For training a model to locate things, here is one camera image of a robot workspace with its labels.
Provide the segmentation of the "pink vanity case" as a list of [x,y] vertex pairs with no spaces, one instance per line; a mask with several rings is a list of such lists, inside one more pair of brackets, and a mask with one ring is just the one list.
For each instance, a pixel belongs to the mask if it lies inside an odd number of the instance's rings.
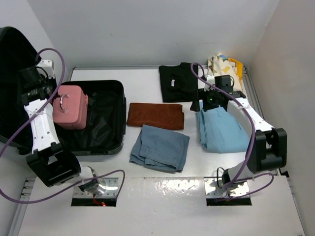
[[61,85],[53,102],[53,121],[63,129],[82,130],[87,124],[88,96],[77,85]]

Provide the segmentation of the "dinosaur print cream cloth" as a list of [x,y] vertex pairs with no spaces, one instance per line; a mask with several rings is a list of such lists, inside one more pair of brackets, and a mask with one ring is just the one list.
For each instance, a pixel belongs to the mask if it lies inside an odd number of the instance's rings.
[[230,62],[229,58],[223,54],[216,54],[208,59],[207,74],[213,76],[230,75],[234,79],[234,90],[243,91],[242,83],[236,75],[235,63]]

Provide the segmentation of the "light blue trousers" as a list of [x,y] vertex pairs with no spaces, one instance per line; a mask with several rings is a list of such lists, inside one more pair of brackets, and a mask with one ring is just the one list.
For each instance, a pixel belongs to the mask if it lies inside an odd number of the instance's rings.
[[240,123],[223,107],[196,113],[199,142],[211,153],[238,153],[248,148],[249,138]]

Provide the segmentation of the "grey-blue shorts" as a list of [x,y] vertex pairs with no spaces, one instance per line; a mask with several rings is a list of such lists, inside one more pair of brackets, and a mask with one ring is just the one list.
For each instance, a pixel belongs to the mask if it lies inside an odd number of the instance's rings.
[[182,172],[190,137],[171,130],[143,125],[132,148],[130,163],[164,172]]

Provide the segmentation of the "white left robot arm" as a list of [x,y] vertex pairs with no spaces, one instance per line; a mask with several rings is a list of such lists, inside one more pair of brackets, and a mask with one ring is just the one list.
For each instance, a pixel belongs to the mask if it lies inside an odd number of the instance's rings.
[[22,104],[29,116],[33,143],[27,164],[48,187],[65,182],[78,182],[82,192],[101,197],[107,190],[105,182],[96,177],[91,167],[82,167],[77,157],[62,147],[53,121],[51,98],[56,83],[46,71],[31,66],[19,71],[24,91]]

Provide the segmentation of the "rust brown towel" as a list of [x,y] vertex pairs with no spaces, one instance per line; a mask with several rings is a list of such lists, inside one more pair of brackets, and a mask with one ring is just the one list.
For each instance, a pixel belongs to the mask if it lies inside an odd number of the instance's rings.
[[126,124],[183,130],[184,120],[183,106],[180,104],[130,103]]

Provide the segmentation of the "black t-shirt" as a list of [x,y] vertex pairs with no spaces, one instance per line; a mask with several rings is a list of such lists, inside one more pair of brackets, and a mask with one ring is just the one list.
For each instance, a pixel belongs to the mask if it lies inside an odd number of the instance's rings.
[[164,103],[191,102],[193,100],[193,93],[198,89],[198,81],[190,66],[190,63],[182,62],[177,66],[162,65],[158,68]]

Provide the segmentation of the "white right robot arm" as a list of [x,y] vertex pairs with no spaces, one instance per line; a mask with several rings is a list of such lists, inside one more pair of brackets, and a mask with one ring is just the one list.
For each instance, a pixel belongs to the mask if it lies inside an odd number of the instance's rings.
[[257,177],[264,171],[282,168],[287,163],[287,133],[266,122],[249,104],[241,91],[225,92],[211,87],[197,89],[193,93],[190,109],[194,112],[224,108],[245,130],[249,145],[245,160],[226,169],[220,188],[228,189],[237,182]]

